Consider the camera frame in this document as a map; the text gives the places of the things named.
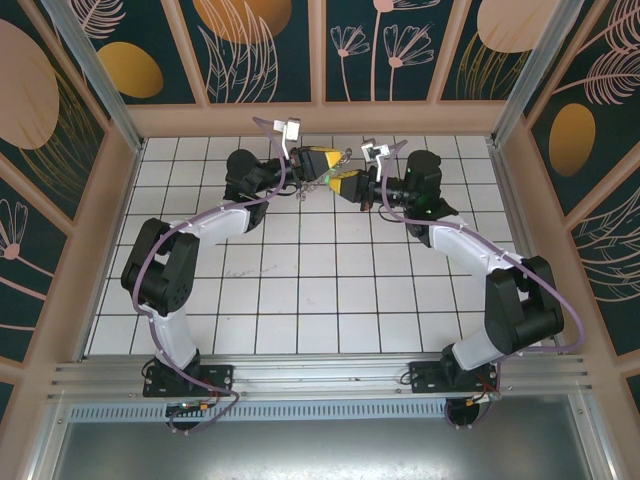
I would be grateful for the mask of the metal keyring with chain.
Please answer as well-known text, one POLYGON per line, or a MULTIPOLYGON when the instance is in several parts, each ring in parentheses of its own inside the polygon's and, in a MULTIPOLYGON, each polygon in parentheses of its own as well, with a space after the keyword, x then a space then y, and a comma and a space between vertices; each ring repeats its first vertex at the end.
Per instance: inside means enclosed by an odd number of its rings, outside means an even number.
MULTIPOLYGON (((343 153, 342 160, 336 167, 329 171, 333 172, 333 176, 350 161, 353 154, 351 148, 346 148, 341 151, 343 153)), ((296 197, 300 201, 304 201, 307 195, 316 190, 319 186, 328 185, 328 183, 325 183, 324 181, 325 175, 328 172, 319 179, 314 178, 313 169, 311 167, 311 152, 312 151, 302 149, 300 147, 295 150, 294 155, 291 157, 293 172, 297 175, 296 197)))

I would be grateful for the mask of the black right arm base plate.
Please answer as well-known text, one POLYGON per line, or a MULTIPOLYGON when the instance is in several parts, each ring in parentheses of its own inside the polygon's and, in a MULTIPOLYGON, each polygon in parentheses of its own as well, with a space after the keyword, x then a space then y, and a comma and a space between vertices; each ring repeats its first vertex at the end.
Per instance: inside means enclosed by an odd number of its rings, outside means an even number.
POLYGON ((496 388, 498 373, 491 364, 463 370, 456 363, 441 360, 411 362, 409 377, 413 393, 477 393, 485 385, 496 388))

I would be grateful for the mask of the sheet metal panel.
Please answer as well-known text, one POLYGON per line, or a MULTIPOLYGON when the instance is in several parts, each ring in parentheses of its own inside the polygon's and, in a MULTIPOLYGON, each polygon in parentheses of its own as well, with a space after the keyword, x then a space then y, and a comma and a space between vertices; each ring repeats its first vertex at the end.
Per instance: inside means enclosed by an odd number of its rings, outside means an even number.
POLYGON ((72 424, 39 480, 609 480, 563 416, 531 428, 439 419, 72 424))

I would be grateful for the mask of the aluminium side rail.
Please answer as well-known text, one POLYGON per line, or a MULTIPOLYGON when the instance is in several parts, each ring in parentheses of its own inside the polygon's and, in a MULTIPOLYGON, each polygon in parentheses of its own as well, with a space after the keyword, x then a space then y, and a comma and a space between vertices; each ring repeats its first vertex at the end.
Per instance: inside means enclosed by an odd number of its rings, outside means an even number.
MULTIPOLYGON (((495 172, 496 180, 504 202, 505 213, 512 230, 516 251, 524 257, 538 254, 529 223, 517 191, 515 177, 511 173, 505 154, 496 146, 488 146, 489 155, 495 172)), ((542 340, 540 347, 532 347, 533 353, 548 353, 567 355, 566 341, 563 333, 556 333, 549 339, 542 340)))

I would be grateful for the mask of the aluminium frame post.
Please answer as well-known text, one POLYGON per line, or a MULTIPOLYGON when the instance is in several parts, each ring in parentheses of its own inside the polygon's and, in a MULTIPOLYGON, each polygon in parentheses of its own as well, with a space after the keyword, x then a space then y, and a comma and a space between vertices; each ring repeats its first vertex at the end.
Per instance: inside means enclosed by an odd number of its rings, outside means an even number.
POLYGON ((135 154, 139 154, 143 137, 134 125, 124 101, 109 78, 89 38, 78 23, 71 6, 66 0, 41 0, 41 2, 53 24, 59 29, 74 58, 85 71, 89 82, 93 85, 126 143, 135 154))
POLYGON ((499 149, 508 139, 568 32, 575 24, 583 4, 584 0, 559 0, 493 127, 488 143, 490 147, 499 149))

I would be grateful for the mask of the aluminium mounting rail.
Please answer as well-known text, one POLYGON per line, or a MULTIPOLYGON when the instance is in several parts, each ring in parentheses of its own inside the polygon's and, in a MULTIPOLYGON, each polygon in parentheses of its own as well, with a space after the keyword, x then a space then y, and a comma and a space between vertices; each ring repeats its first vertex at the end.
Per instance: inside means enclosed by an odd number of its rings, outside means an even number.
MULTIPOLYGON (((205 365, 233 368, 233 389, 246 401, 407 397, 400 377, 414 361, 436 353, 205 355, 205 365)), ((98 355, 56 366, 47 398, 60 402, 143 401, 142 355, 98 355)), ((505 360, 503 396, 545 396, 591 391, 594 383, 579 355, 531 353, 505 360)))

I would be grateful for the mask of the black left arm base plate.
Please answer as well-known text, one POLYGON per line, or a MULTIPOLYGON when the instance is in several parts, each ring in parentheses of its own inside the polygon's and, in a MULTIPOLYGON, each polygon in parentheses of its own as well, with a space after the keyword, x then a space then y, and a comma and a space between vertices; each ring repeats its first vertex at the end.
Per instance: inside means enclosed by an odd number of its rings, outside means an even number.
MULTIPOLYGON (((233 370, 228 365, 201 366, 198 380, 217 388, 230 390, 233 370)), ((144 374, 142 395, 145 398, 209 397, 210 390, 194 385, 166 365, 151 365, 144 374)))

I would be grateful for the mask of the small circuit board with LEDs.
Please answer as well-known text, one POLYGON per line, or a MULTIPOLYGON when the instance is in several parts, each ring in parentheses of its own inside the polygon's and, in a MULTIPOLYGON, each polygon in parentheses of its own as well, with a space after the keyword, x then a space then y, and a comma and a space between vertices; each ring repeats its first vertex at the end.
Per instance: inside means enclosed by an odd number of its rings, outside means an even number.
POLYGON ((217 405, 214 401, 192 401, 169 403, 165 409, 165 416, 178 418, 196 418, 203 417, 206 412, 217 405))

